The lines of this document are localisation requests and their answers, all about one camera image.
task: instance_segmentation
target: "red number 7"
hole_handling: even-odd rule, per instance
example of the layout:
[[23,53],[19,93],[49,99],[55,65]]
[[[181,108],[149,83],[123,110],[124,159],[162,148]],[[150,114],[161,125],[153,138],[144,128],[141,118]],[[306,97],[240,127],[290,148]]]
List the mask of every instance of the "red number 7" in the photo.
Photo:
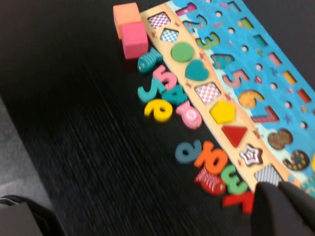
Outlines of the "red number 7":
[[279,117],[275,113],[275,111],[271,108],[271,106],[265,107],[265,111],[267,115],[264,116],[252,116],[252,120],[255,123],[268,123],[268,122],[276,122],[279,120]]

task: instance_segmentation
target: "teal fish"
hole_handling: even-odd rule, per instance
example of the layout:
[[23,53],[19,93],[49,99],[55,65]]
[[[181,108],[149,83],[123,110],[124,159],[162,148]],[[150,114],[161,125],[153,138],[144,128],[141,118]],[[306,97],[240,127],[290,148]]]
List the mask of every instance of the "teal fish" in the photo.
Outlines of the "teal fish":
[[154,47],[145,54],[143,54],[138,60],[138,70],[141,73],[149,72],[153,69],[156,62],[161,62],[163,60],[163,56]]

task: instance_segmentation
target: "number 2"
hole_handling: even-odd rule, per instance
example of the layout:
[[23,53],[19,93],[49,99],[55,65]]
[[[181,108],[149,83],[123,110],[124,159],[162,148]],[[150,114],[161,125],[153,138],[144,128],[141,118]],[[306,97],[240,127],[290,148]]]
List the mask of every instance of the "number 2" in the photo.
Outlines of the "number 2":
[[196,17],[196,21],[198,22],[183,21],[183,24],[189,33],[194,33],[195,28],[197,28],[198,30],[203,30],[208,24],[207,20],[202,15],[198,15]]

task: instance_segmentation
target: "wooden number piece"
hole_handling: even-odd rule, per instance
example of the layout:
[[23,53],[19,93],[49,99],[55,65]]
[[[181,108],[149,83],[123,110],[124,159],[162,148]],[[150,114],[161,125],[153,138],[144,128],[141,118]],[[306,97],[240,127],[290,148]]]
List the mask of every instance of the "wooden number piece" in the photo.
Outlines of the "wooden number piece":
[[172,105],[162,99],[154,99],[150,101],[144,108],[144,115],[148,117],[153,111],[154,119],[165,122],[170,119],[173,113]]
[[232,72],[232,76],[234,78],[234,81],[231,81],[230,78],[227,75],[224,75],[223,81],[226,83],[226,85],[232,87],[232,88],[238,88],[241,85],[242,79],[244,81],[248,81],[249,78],[247,74],[244,72],[244,70],[237,70]]
[[199,156],[201,149],[200,140],[195,140],[193,145],[188,142],[180,143],[175,150],[176,160],[181,164],[192,162]]
[[276,122],[279,120],[279,117],[275,113],[275,111],[271,108],[271,106],[265,107],[265,111],[267,115],[262,116],[252,116],[252,120],[255,123],[268,123],[268,122]]
[[216,46],[216,45],[218,45],[218,44],[220,43],[220,38],[219,38],[219,36],[218,36],[216,33],[212,32],[212,33],[210,34],[210,36],[211,36],[212,38],[210,38],[210,37],[206,37],[206,38],[205,38],[206,43],[204,43],[204,42],[201,40],[201,38],[197,38],[197,39],[196,39],[197,45],[198,45],[200,48],[202,48],[203,50],[207,50],[207,49],[211,49],[213,46]]
[[250,214],[254,204],[254,194],[251,191],[246,191],[239,195],[227,195],[223,198],[222,205],[224,207],[235,204],[242,204],[242,212]]
[[166,90],[171,90],[177,84],[177,77],[169,71],[165,72],[164,65],[160,65],[153,71],[153,77],[157,77],[162,83],[166,83]]
[[225,182],[227,186],[227,190],[231,194],[241,194],[244,193],[248,185],[244,181],[240,181],[240,179],[237,177],[237,175],[231,177],[230,174],[236,173],[235,166],[228,165],[225,167],[225,169],[221,173],[221,178]]
[[257,100],[263,101],[264,97],[255,90],[246,90],[238,96],[239,103],[247,109],[253,109],[257,104]]
[[214,149],[213,143],[210,141],[205,141],[203,143],[203,150],[198,158],[195,160],[195,167],[201,167],[204,164],[206,170],[214,175],[221,173],[225,167],[228,157],[225,151],[222,149]]
[[187,95],[183,91],[181,85],[176,85],[169,91],[162,94],[162,99],[175,105],[180,105],[187,101]]
[[162,84],[158,78],[154,77],[151,81],[151,88],[150,91],[144,91],[143,87],[138,88],[138,96],[141,101],[149,102],[154,99],[157,95],[157,92],[162,94],[166,90],[164,84]]

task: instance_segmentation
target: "shape sorter board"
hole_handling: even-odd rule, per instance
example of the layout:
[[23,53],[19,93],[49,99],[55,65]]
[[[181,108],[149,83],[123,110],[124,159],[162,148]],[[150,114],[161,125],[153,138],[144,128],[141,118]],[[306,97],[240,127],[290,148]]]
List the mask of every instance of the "shape sorter board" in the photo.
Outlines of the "shape sorter board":
[[[313,89],[241,0],[172,0],[141,13],[153,45],[252,191],[285,180],[315,196]],[[177,62],[178,42],[194,49]],[[202,61],[205,80],[186,69]],[[237,142],[233,128],[246,127]]]

